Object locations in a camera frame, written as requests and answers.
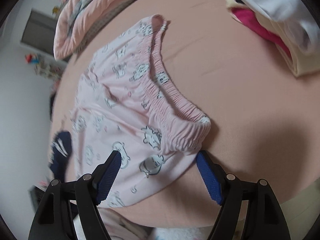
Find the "pink cartoon pajama pants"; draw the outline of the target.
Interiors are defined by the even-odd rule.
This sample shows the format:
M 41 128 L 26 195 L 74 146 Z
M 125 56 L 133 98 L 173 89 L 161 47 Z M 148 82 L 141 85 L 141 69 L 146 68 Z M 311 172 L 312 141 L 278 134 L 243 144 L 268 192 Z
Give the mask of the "pink cartoon pajama pants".
M 121 166 L 103 207 L 126 207 L 161 191 L 192 164 L 211 123 L 172 83 L 161 56 L 167 21 L 144 18 L 98 49 L 71 110 L 75 174 L 112 151 Z

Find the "pile of folded clothes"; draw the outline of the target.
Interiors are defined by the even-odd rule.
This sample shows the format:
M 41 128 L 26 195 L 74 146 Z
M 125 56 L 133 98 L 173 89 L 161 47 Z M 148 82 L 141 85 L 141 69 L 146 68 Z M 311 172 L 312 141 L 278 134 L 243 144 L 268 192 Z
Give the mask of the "pile of folded clothes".
M 241 0 L 268 31 L 289 49 L 294 76 L 319 72 L 319 26 L 301 0 Z

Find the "fluffy cartoon pajama leg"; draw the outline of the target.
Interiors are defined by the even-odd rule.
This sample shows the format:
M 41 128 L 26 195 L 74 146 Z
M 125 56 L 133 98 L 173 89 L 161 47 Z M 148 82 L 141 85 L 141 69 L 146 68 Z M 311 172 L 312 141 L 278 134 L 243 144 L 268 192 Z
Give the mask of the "fluffy cartoon pajama leg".
M 133 223 L 111 209 L 99 208 L 111 239 L 207 239 L 212 227 L 151 228 Z

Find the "navy striped garment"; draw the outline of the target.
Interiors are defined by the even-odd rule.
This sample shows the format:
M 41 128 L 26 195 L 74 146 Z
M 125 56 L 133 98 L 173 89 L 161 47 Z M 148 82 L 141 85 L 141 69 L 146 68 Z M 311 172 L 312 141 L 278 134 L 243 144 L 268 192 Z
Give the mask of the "navy striped garment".
M 68 162 L 73 152 L 71 134 L 68 131 L 57 133 L 52 140 L 51 149 L 49 168 L 53 173 L 54 179 L 64 183 Z

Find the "pink bed sheet mattress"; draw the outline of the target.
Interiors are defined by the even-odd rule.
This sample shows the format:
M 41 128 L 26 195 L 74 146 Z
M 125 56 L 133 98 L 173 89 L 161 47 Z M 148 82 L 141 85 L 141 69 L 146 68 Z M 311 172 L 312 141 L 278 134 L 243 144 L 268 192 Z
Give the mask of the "pink bed sheet mattress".
M 163 15 L 162 59 L 179 91 L 212 121 L 203 148 L 239 178 L 265 178 L 283 203 L 319 178 L 319 75 L 295 78 L 277 48 L 231 18 L 225 0 L 135 0 L 93 26 L 70 55 L 52 131 L 66 121 L 94 52 L 153 14 Z

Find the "white shelf rack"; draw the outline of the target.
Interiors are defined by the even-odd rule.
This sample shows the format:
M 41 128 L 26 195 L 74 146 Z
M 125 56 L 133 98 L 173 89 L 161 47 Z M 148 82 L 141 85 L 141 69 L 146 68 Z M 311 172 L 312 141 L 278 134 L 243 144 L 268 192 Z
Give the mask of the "white shelf rack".
M 62 69 L 58 66 L 40 61 L 34 67 L 36 75 L 44 77 L 45 79 L 59 80 L 62 76 Z

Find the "colourful plush toy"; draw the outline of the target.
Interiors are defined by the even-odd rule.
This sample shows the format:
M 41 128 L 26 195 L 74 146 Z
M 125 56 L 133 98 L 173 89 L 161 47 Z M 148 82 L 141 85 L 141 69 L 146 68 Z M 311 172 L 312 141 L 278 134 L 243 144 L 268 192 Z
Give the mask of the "colourful plush toy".
M 39 54 L 27 54 L 25 55 L 25 60 L 28 64 L 38 64 L 40 62 Z

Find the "grey door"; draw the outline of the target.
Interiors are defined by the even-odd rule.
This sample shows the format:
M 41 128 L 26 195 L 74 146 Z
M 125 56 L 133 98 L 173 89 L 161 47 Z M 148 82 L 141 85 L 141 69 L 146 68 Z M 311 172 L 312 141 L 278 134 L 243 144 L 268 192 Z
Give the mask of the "grey door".
M 32 10 L 22 34 L 21 43 L 54 56 L 54 37 L 57 19 Z

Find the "pink folded quilt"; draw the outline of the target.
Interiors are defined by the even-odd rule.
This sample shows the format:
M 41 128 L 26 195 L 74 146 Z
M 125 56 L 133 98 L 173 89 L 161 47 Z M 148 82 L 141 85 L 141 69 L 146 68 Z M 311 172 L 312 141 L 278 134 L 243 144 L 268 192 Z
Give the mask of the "pink folded quilt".
M 94 25 L 113 18 L 135 0 L 69 0 L 57 20 L 53 53 L 62 60 L 75 53 Z

